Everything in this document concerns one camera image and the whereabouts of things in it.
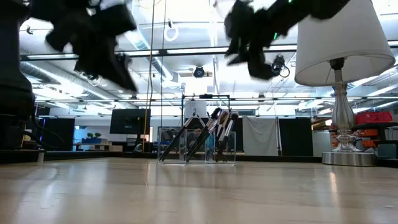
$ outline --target ceiling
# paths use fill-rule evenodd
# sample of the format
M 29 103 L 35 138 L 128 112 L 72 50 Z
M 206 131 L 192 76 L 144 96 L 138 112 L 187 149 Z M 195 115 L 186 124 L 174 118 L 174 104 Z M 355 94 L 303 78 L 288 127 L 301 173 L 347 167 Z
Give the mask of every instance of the ceiling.
M 103 7 L 119 2 L 117 0 L 104 0 Z M 268 7 L 274 0 L 255 0 L 255 8 Z M 152 0 L 128 1 L 129 8 L 139 26 L 139 30 L 128 32 L 118 37 L 116 50 L 149 50 L 153 49 L 197 49 L 203 47 L 226 47 L 229 44 L 224 32 L 223 20 L 227 15 L 234 0 L 155 0 L 155 8 L 152 7 Z M 374 8 L 379 15 L 383 31 L 390 41 L 398 40 L 398 0 L 373 0 Z M 178 36 L 175 40 L 165 39 L 175 34 L 175 29 L 168 30 L 167 23 L 172 21 L 173 27 L 178 29 Z M 28 34 L 26 29 L 30 27 L 33 34 Z M 45 36 L 51 31 L 52 25 L 48 22 L 37 19 L 29 19 L 21 26 L 20 42 L 22 55 L 48 55 L 59 54 L 45 43 Z M 145 42 L 146 47 L 139 47 L 139 41 Z M 287 37 L 277 39 L 274 45 L 297 44 L 297 27 L 289 31 Z M 392 49 L 398 57 L 398 49 Z M 72 48 L 67 46 L 65 53 L 71 53 Z M 228 94 L 237 98 L 258 97 L 264 93 L 265 97 L 312 97 L 330 96 L 330 87 L 309 87 L 298 85 L 294 82 L 295 53 L 274 52 L 265 53 L 266 59 L 272 61 L 276 55 L 283 55 L 286 65 L 290 69 L 290 76 L 287 78 L 276 77 L 271 81 L 253 80 L 247 71 L 247 66 L 238 65 L 227 67 L 228 60 L 223 55 L 183 55 L 158 57 L 158 63 L 163 65 L 163 72 L 152 66 L 152 74 L 149 75 L 150 63 L 144 57 L 134 57 L 129 66 L 129 71 L 134 77 L 139 92 L 139 99 L 146 99 L 150 91 L 148 83 L 152 80 L 154 98 L 179 98 L 181 90 L 185 94 Z M 89 82 L 85 77 L 74 72 L 76 60 L 46 60 L 23 62 L 27 68 L 34 68 L 33 74 L 25 73 L 30 77 L 34 86 L 34 92 L 38 100 L 109 100 L 109 99 L 130 99 L 133 92 L 122 89 L 109 80 Z M 192 72 L 196 66 L 201 65 L 210 74 L 205 78 L 193 78 Z M 398 70 L 392 68 L 381 76 L 362 80 L 353 84 L 355 88 L 349 90 L 349 96 L 368 96 L 373 92 L 380 91 L 378 96 L 398 96 L 398 88 L 393 88 L 398 83 Z M 169 73 L 170 77 L 162 80 L 160 73 Z M 366 105 L 363 108 L 377 108 L 392 100 L 351 100 L 353 106 Z M 318 113 L 324 110 L 333 101 L 294 100 L 281 102 L 258 101 L 234 101 L 239 105 L 235 108 L 256 108 L 258 114 L 297 114 Z M 144 106 L 145 103 L 62 103 L 51 105 L 42 103 L 42 106 L 67 110 L 70 108 L 80 111 L 79 108 L 92 105 L 92 114 L 105 112 L 111 113 L 112 108 L 136 108 Z M 177 106 L 179 103 L 167 103 L 165 106 Z

